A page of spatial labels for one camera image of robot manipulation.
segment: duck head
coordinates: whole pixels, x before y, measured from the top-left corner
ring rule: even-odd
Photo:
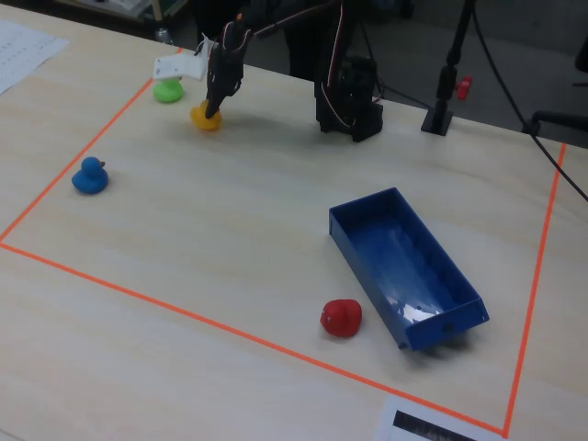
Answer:
[[[94,157],[85,158],[82,161],[82,172],[88,177],[102,176],[102,167],[104,167],[104,162],[98,161]]]
[[[331,300],[322,309],[321,324],[337,337],[351,337],[359,330],[361,305],[356,300]]]

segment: blue metal tray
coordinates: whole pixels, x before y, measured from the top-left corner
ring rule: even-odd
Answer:
[[[330,209],[329,233],[400,349],[425,349],[490,319],[397,188]]]

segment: orange boundary line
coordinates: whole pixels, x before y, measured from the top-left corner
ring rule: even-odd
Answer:
[[[181,52],[183,49],[180,48],[177,50],[176,53]],[[104,126],[102,128],[102,130],[84,147],[84,149],[82,149],[81,152],[79,152],[74,158],[73,160],[68,163],[65,168],[57,175],[57,177],[55,177],[55,179],[53,179],[51,181],[51,183],[28,205],[28,207],[25,208],[25,210],[20,213],[20,215],[8,226],[8,228],[2,233],[0,234],[0,243],[6,238],[6,236],[8,234],[10,234],[17,226],[18,224],[23,221],[23,219],[25,219],[27,217],[27,215],[37,206],[37,204],[39,204],[39,202],[45,198],[45,196],[47,196],[47,193],[49,193],[51,191],[52,188],[54,188],[57,183],[65,176],[65,174],[75,165],[75,163],[78,162],[78,160],[88,151],[90,150],[90,148],[92,148],[92,146],[94,144],[96,144],[98,142],[98,140],[100,138],[102,138],[104,136],[104,134],[108,131],[108,129],[110,129],[112,127],[112,125],[117,122],[117,120],[119,120],[119,118],[122,116],[123,113],[125,113],[127,111],[127,109],[129,109],[130,106],[132,106],[132,104],[137,101],[137,99],[139,98],[139,96],[141,96],[145,90],[147,90],[149,88],[149,86],[153,83],[153,79],[150,79],[147,83],[145,83],[141,89],[139,89],[139,92],[137,92],[128,102],[127,104],[125,104],[123,106],[123,108],[121,110],[119,110],[117,112],[117,114],[112,117],[112,119],[108,122],[108,124],[106,126]]]
[[[566,155],[567,145],[563,143],[560,149],[560,158],[558,164],[563,166],[563,158]],[[551,215],[553,214],[553,205],[555,197],[558,193],[558,183],[560,181],[560,172],[556,170],[553,176],[553,184],[551,185],[551,194],[549,195],[548,210],[545,213],[545,221],[543,222],[543,232],[541,233],[541,242],[539,242],[539,250],[537,252],[537,262],[535,264],[535,274],[533,275],[533,285],[531,286],[531,296],[529,297],[529,304],[526,309],[525,327],[523,328],[523,339],[521,340],[521,348],[519,349],[518,359],[516,360],[516,370],[514,371],[513,387],[511,388],[511,396],[508,400],[508,408],[506,409],[506,416],[504,417],[504,429],[502,436],[508,438],[511,431],[511,424],[513,422],[513,414],[515,412],[516,395],[518,394],[521,383],[521,376],[523,375],[523,365],[525,364],[526,345],[529,340],[529,333],[531,331],[531,322],[533,321],[533,312],[535,310],[535,302],[537,300],[537,290],[539,288],[539,280],[541,279],[541,268],[543,267],[543,256],[545,255],[545,248],[548,243],[549,225],[551,224]]]
[[[328,363],[324,363],[323,361],[317,360],[316,358],[312,358],[310,356],[305,356],[301,353],[298,353],[296,351],[288,349],[285,346],[277,345],[277,344],[272,343],[268,340],[265,340],[261,337],[257,337],[255,335],[246,333],[245,331],[241,331],[239,329],[233,328],[232,326],[229,326],[228,324],[224,324],[224,323],[209,319],[208,317],[204,317],[202,315],[196,314],[195,312],[185,310],[185,309],[180,308],[178,306],[175,306],[171,303],[167,303],[163,300],[159,300],[159,299],[156,299],[153,297],[146,296],[146,295],[141,294],[137,291],[133,291],[132,289],[123,288],[123,287],[116,285],[114,283],[107,282],[106,280],[102,280],[98,277],[90,276],[86,273],[83,273],[82,271],[78,271],[77,269],[73,269],[73,268],[70,268],[69,266],[65,266],[62,264],[58,264],[58,263],[53,262],[49,259],[46,259],[45,257],[41,257],[39,255],[20,250],[14,246],[7,245],[5,243],[0,243],[0,248],[4,248],[5,250],[10,251],[12,253],[20,254],[20,255],[23,255],[23,256],[28,257],[30,259],[36,260],[37,262],[41,262],[42,264],[60,269],[61,271],[65,271],[66,273],[72,274],[74,276],[84,278],[86,280],[89,280],[90,282],[96,283],[96,284],[101,285],[105,288],[114,289],[115,291],[118,291],[122,294],[126,294],[126,295],[133,297],[135,299],[147,301],[147,302],[151,303],[152,305],[159,306],[160,308],[164,308],[166,310],[176,312],[178,314],[182,314],[190,319],[194,319],[199,322],[203,322],[205,324],[208,324],[208,325],[213,326],[215,328],[221,329],[221,330],[226,331],[228,333],[238,335],[238,336],[240,336],[244,339],[247,339],[249,341],[258,343],[258,344],[263,345],[265,347],[268,347],[270,349],[274,349],[278,352],[281,352],[282,354],[286,354],[287,356],[292,356],[294,358],[297,358],[298,360],[305,361],[305,362],[310,363],[316,367],[329,370],[329,371],[331,371],[335,374],[341,375],[343,377],[347,377],[348,379],[353,379],[355,381],[359,381],[360,383],[366,384],[372,388],[383,390],[387,393],[397,395],[397,396],[402,397],[406,400],[417,402],[425,407],[428,407],[430,409],[434,409],[434,410],[442,412],[442,413],[446,413],[447,415],[458,418],[462,421],[465,421],[466,423],[477,425],[478,427],[481,427],[482,429],[486,429],[486,430],[493,432],[497,435],[501,435],[503,433],[503,430],[501,428],[484,423],[483,421],[477,420],[477,419],[472,418],[470,416],[467,416],[463,413],[452,411],[451,409],[448,409],[447,407],[443,407],[443,406],[440,406],[440,405],[435,404],[433,402],[430,402],[430,401],[424,400],[422,398],[416,397],[414,395],[411,395],[409,393],[402,392],[401,390],[396,390],[394,388],[391,388],[390,386],[386,386],[385,384],[378,383],[372,379],[367,379],[365,377],[361,377],[360,375],[354,374],[353,372],[349,372],[349,371],[341,369],[339,367],[329,365]]]
[[[180,48],[176,51],[176,53],[180,53],[182,50],[183,49]],[[152,83],[153,83],[153,79],[150,79],[149,81],[147,81],[142,86],[142,88],[124,105],[124,107],[121,110],[119,110],[119,112],[117,112],[117,114],[107,123],[107,125],[104,126],[102,128],[102,130],[84,147],[84,149],[82,149],[82,151],[79,152],[73,158],[73,160],[65,166],[65,168],[25,208],[25,210],[8,226],[8,228],[2,234],[0,234],[0,248],[4,248],[5,250],[10,251],[12,253],[20,254],[20,255],[23,255],[23,256],[28,257],[30,259],[41,262],[45,265],[60,269],[61,271],[65,271],[65,272],[70,273],[74,276],[84,278],[84,279],[89,280],[91,282],[97,283],[98,285],[101,285],[103,287],[114,289],[118,292],[121,292],[121,293],[126,294],[131,297],[134,297],[135,299],[144,300],[144,301],[147,301],[153,305],[167,309],[169,311],[177,312],[177,313],[182,314],[182,315],[189,317],[191,319],[197,320],[199,322],[203,322],[205,324],[208,324],[210,326],[214,326],[214,327],[221,329],[223,331],[227,331],[231,334],[241,336],[242,338],[245,338],[245,339],[250,340],[252,342],[255,342],[260,345],[277,350],[278,352],[281,352],[281,353],[286,354],[288,356],[293,356],[299,360],[305,361],[305,362],[310,363],[310,364],[317,366],[319,368],[330,370],[331,372],[339,374],[343,377],[347,377],[349,379],[354,379],[355,381],[359,381],[359,382],[364,383],[368,386],[371,386],[375,389],[383,390],[383,391],[386,391],[386,392],[391,393],[393,395],[397,395],[399,397],[402,397],[406,400],[417,402],[425,407],[437,410],[441,413],[446,413],[447,415],[453,416],[453,417],[458,418],[458,419],[465,421],[467,423],[477,425],[478,427],[486,429],[486,430],[493,432],[497,435],[501,435],[503,438],[508,438],[508,436],[510,434],[511,424],[513,421],[513,414],[515,411],[516,396],[518,394],[520,380],[521,380],[521,377],[523,374],[523,365],[525,364],[526,346],[527,346],[528,338],[529,338],[529,334],[530,334],[531,322],[533,320],[533,312],[535,309],[535,303],[536,303],[536,299],[537,299],[537,290],[538,290],[539,280],[540,280],[540,276],[541,276],[541,268],[543,266],[543,257],[544,257],[545,248],[547,245],[549,225],[551,222],[553,205],[555,203],[555,197],[556,197],[557,190],[558,190],[558,183],[560,181],[560,172],[556,171],[555,175],[553,176],[551,193],[549,195],[548,209],[545,214],[543,231],[541,233],[541,241],[539,243],[539,249],[538,249],[538,253],[537,253],[537,262],[536,262],[536,266],[535,266],[535,274],[533,275],[533,284],[531,286],[531,295],[530,295],[529,303],[527,306],[525,327],[523,329],[523,338],[522,338],[521,346],[519,349],[519,355],[518,355],[518,358],[516,361],[516,369],[514,372],[513,386],[511,388],[511,394],[509,397],[508,408],[506,411],[506,416],[504,418],[504,427],[503,427],[503,429],[499,429],[498,427],[495,427],[491,424],[484,423],[483,421],[480,421],[480,420],[477,420],[477,419],[472,418],[470,416],[467,416],[466,414],[453,411],[453,410],[448,409],[446,407],[435,404],[431,401],[427,401],[422,398],[411,395],[409,393],[402,392],[401,390],[396,390],[394,388],[386,386],[385,384],[378,383],[374,380],[367,379],[365,377],[361,377],[357,374],[346,371],[344,369],[340,369],[339,367],[336,367],[333,365],[329,365],[328,363],[324,363],[321,360],[317,360],[317,359],[312,358],[310,356],[305,356],[305,355],[300,354],[298,352],[292,351],[291,349],[288,349],[285,346],[277,345],[277,344],[269,342],[263,338],[256,337],[255,335],[246,333],[244,331],[240,331],[240,330],[233,328],[227,324],[224,324],[221,322],[216,322],[216,321],[209,319],[207,317],[204,317],[202,315],[196,314],[196,313],[188,311],[188,310],[184,310],[180,307],[172,305],[171,303],[167,303],[165,301],[158,300],[156,298],[145,296],[144,294],[133,291],[131,289],[123,288],[123,287],[118,286],[114,283],[107,282],[106,280],[102,280],[100,278],[87,275],[86,273],[83,273],[83,272],[78,271],[76,269],[70,268],[69,266],[58,264],[58,263],[53,262],[53,261],[46,259],[44,257],[35,255],[33,253],[29,253],[24,250],[20,250],[16,247],[5,244],[4,239],[6,238],[6,236],[8,236],[8,234],[10,234],[18,226],[18,224],[27,217],[27,215],[39,204],[39,202],[45,196],[47,196],[47,194],[51,191],[51,189],[57,185],[57,183],[67,174],[67,172],[75,165],[75,163],[77,163],[77,161],[85,153],[87,153],[87,151],[90,150],[90,148],[92,148],[94,146],[94,144],[96,144],[98,142],[98,140],[100,140],[100,138],[102,138],[102,136],[104,136],[104,134],[112,127],[112,125],[115,122],[117,122],[117,120],[119,120],[119,118],[122,116],[122,114],[125,113],[125,111],[127,111],[129,109],[129,107],[135,103],[135,101],[149,88],[149,86]],[[566,148],[567,148],[567,144],[563,143],[561,145],[560,158],[558,160],[558,164],[560,166],[563,166],[563,160],[565,157]]]

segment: microphone stand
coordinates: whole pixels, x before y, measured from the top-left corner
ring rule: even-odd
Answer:
[[[453,96],[458,79],[458,69],[456,66],[461,58],[461,47],[463,40],[466,38],[469,20],[471,19],[476,0],[465,0],[461,8],[458,28],[453,39],[451,49],[447,54],[447,65],[441,69],[439,75],[439,84],[437,86],[435,107],[430,108],[423,121],[422,131],[434,133],[435,135],[445,136],[449,123],[453,117],[453,112],[447,110],[447,101]]]

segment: red object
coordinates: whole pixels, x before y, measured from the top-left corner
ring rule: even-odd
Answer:
[[[456,85],[456,90],[458,91],[458,99],[461,101],[465,101],[468,97],[469,88],[471,87],[471,75],[464,76],[463,80],[461,80]]]
[[[361,306],[355,300],[331,300],[322,308],[322,327],[335,337],[357,334],[360,323]]]

